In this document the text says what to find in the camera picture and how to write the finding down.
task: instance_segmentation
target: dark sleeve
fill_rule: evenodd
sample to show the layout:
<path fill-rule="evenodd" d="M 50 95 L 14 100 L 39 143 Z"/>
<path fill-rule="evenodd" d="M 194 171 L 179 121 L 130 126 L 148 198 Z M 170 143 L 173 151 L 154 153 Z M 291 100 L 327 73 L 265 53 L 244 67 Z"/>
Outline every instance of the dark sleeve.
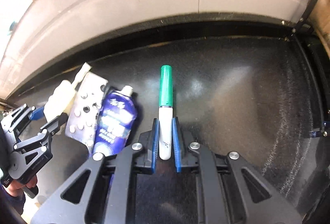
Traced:
<path fill-rule="evenodd" d="M 22 197 L 13 197 L 11 195 L 8 194 L 8 192 L 4 189 L 4 187 L 0 184 L 0 191 L 2 191 L 5 196 L 7 197 L 7 200 L 10 202 L 10 204 L 12 205 L 13 208 L 15 208 L 15 210 L 22 215 L 23 213 L 23 207 L 25 204 L 25 194 L 23 194 Z"/>

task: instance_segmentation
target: green marker cap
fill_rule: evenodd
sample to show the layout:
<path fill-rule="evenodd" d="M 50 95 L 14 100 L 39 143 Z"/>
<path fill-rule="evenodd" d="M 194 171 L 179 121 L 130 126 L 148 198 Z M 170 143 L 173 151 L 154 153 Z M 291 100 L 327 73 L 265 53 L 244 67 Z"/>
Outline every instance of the green marker cap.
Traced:
<path fill-rule="evenodd" d="M 172 67 L 169 65 L 160 68 L 159 106 L 173 107 Z"/>

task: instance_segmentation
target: white marker body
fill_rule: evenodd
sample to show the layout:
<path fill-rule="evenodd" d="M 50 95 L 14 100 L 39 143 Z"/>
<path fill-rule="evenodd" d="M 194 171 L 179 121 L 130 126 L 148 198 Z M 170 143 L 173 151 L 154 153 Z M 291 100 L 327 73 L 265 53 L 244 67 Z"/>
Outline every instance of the white marker body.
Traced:
<path fill-rule="evenodd" d="M 172 151 L 172 118 L 173 108 L 160 107 L 158 110 L 159 120 L 159 157 L 168 160 Z"/>

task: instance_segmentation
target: marker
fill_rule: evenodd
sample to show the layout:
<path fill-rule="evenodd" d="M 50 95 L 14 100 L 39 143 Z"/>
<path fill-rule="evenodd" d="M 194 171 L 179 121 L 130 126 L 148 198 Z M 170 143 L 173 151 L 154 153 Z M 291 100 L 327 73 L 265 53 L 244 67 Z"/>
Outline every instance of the marker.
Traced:
<path fill-rule="evenodd" d="M 159 89 L 159 157 L 168 160 L 172 151 L 173 86 L 172 67 L 164 65 L 160 69 Z"/>

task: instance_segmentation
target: human hand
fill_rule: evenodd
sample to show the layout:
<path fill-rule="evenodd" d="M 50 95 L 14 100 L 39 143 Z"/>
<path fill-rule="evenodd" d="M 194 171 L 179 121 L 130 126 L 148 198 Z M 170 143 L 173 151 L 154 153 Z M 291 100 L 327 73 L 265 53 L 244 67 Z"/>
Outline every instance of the human hand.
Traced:
<path fill-rule="evenodd" d="M 23 187 L 28 187 L 29 189 L 35 187 L 38 183 L 38 179 L 37 176 L 34 176 L 26 185 L 23 185 L 21 183 L 19 183 L 16 180 L 13 180 L 12 183 L 10 183 L 10 185 L 8 186 L 8 188 L 4 188 L 9 195 L 13 196 L 13 197 L 17 197 L 17 196 L 21 196 L 23 195 Z"/>

